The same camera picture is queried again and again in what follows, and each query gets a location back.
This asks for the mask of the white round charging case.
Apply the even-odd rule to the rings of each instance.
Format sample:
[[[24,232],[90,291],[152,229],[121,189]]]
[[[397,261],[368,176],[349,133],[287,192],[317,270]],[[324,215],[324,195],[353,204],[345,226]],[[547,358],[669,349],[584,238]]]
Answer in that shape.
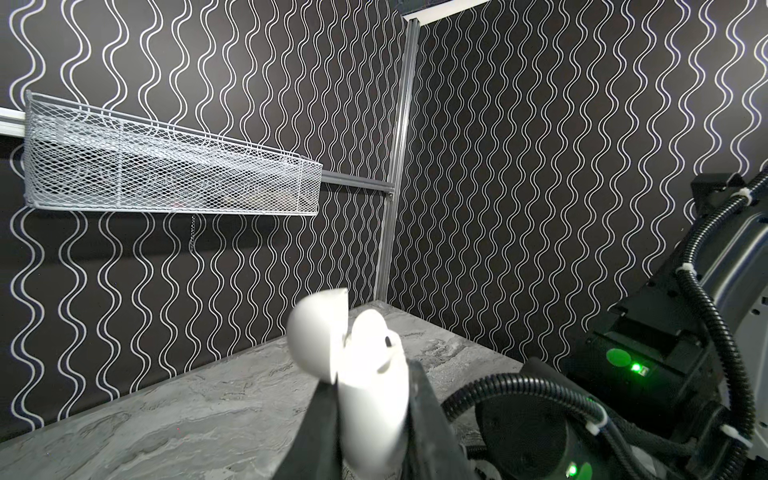
[[[356,317],[349,318],[347,289],[311,294],[289,315],[287,343],[299,368],[337,387],[347,465],[360,479],[385,479],[406,451],[409,369],[400,336],[387,326],[394,350],[388,369],[357,372],[346,349]]]

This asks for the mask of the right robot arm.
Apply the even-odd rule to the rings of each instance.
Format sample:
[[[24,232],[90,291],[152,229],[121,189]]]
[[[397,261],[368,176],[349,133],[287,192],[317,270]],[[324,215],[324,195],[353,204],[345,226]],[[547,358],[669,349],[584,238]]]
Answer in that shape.
[[[472,412],[483,479],[763,479],[767,363],[737,330],[767,300],[767,175],[704,174],[659,270],[595,317],[561,366],[538,358],[442,404]]]

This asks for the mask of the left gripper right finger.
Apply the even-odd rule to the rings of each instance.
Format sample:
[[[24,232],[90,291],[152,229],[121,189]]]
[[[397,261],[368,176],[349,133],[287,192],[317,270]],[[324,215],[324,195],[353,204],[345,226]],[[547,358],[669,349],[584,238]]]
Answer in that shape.
[[[422,365],[407,361],[408,479],[476,479]]]

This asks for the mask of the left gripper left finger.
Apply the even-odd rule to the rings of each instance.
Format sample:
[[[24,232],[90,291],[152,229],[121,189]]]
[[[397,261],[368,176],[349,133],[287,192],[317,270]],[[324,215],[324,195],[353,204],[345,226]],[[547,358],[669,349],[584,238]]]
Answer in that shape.
[[[337,387],[319,382],[297,435],[273,479],[340,480],[342,453],[339,438]]]

